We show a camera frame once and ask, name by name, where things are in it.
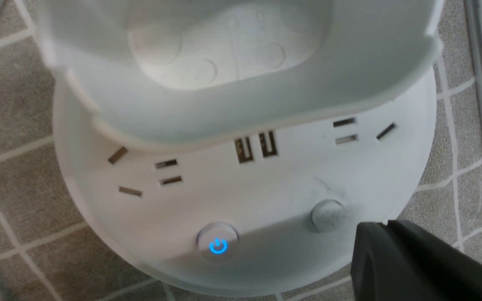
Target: electrical outlet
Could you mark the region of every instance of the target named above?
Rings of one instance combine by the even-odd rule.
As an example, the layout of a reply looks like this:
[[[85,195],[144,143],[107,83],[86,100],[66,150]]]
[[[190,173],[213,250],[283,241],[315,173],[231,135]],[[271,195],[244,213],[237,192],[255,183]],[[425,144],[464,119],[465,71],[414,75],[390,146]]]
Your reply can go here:
[[[395,123],[390,124],[387,128],[385,128],[380,134],[377,135],[377,140],[381,141],[384,137],[386,137],[390,132],[397,129],[397,125]]]
[[[260,133],[260,146],[262,147],[262,155],[264,158],[278,156],[273,131]]]
[[[252,147],[248,137],[236,139],[234,143],[236,145],[237,160],[239,160],[239,164],[254,161]]]
[[[172,159],[172,160],[167,160],[163,162],[157,162],[154,164],[155,169],[163,169],[171,166],[177,166],[178,165],[178,160]]]
[[[172,185],[174,183],[181,183],[181,182],[182,182],[182,176],[176,176],[168,179],[159,180],[159,184],[161,186]]]

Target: white power strip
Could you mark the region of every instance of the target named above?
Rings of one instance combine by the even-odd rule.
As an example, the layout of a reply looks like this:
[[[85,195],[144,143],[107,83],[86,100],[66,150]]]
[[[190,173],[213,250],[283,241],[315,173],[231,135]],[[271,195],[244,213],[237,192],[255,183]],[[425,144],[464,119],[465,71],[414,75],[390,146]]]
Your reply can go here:
[[[432,69],[356,116],[161,156],[97,134],[61,80],[54,103],[64,179],[100,238],[155,278],[223,296],[293,289],[346,265],[356,225],[396,218],[413,194],[435,120]],[[312,210],[325,200],[343,214],[320,231]]]

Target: tiled floor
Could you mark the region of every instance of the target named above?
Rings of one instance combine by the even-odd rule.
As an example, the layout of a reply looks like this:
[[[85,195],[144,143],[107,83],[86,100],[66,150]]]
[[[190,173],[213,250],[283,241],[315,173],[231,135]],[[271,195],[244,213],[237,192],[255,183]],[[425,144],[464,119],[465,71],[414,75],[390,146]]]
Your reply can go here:
[[[8,0],[0,17],[0,287],[25,301],[227,300],[149,278],[83,221],[55,159],[54,80],[32,38],[34,2]],[[482,263],[482,134],[462,0],[447,1],[439,32],[434,145],[401,217]],[[353,300],[348,270],[251,300]]]

